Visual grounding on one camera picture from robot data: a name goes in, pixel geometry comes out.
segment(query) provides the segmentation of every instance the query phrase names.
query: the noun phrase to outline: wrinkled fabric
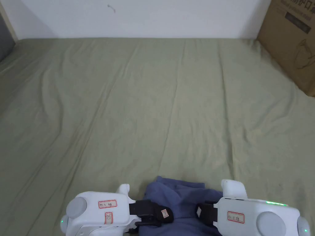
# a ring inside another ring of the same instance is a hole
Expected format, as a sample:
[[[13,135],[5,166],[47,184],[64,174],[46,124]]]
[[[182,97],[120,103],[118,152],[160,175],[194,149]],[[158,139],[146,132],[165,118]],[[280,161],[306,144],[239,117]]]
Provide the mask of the wrinkled fabric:
[[[197,203],[219,201],[222,196],[220,191],[206,189],[204,183],[190,183],[158,176],[155,182],[147,186],[143,199],[169,207],[174,214],[174,222],[161,227],[141,226],[139,236],[220,236],[216,228],[208,227],[196,218],[195,208]]]
[[[314,231],[314,121],[255,40],[19,41],[0,62],[0,236],[63,236],[77,194],[142,199],[159,175],[242,181]]]

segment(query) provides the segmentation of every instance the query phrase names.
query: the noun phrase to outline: handwritten label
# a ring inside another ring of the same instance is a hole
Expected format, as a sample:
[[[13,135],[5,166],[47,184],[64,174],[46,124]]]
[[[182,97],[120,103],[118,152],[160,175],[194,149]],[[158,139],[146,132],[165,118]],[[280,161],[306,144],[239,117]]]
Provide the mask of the handwritten label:
[[[105,225],[111,225],[113,223],[113,213],[105,212]]]
[[[110,207],[116,207],[117,201],[116,200],[107,200],[107,201],[99,201],[99,208],[110,208]]]
[[[234,222],[241,223],[241,224],[245,223],[245,216],[243,213],[228,211],[227,212],[227,219],[229,221],[234,221]]]
[[[200,217],[200,214],[201,214],[201,208],[198,207],[198,210],[197,210],[197,215],[198,215],[198,217]]]
[[[166,209],[162,210],[161,212],[162,212],[163,218],[169,217],[169,214],[167,213]]]

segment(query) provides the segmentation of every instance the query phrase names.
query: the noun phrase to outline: blue cloth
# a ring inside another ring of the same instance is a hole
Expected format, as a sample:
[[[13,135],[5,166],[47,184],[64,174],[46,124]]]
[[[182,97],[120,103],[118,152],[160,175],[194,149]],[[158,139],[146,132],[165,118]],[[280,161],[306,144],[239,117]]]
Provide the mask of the blue cloth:
[[[219,201],[222,192],[206,189],[204,183],[190,183],[157,177],[150,183],[143,199],[150,199],[169,207],[174,213],[174,222],[162,227],[141,226],[139,236],[212,236],[220,235],[216,228],[201,223],[195,216],[197,203]]]

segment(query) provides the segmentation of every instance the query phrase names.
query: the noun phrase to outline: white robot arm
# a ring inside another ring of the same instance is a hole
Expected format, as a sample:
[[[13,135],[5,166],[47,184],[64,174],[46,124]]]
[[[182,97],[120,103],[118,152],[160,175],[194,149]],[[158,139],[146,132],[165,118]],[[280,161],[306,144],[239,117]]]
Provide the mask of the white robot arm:
[[[223,197],[199,203],[196,216],[223,236],[310,236],[307,220],[299,210],[283,203],[248,199],[244,185],[222,180]]]
[[[172,211],[149,200],[129,198],[129,184],[116,193],[84,192],[67,206],[60,227],[66,236],[104,236],[136,233],[140,225],[161,226],[174,220]]]

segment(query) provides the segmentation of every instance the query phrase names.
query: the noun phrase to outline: green led light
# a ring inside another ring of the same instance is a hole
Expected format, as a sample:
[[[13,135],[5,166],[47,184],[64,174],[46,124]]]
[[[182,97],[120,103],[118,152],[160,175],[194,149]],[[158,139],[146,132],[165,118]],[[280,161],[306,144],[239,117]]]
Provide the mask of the green led light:
[[[286,204],[278,203],[278,202],[269,202],[269,201],[266,201],[266,203],[268,203],[268,204],[275,204],[275,205],[281,205],[281,206],[287,206]]]

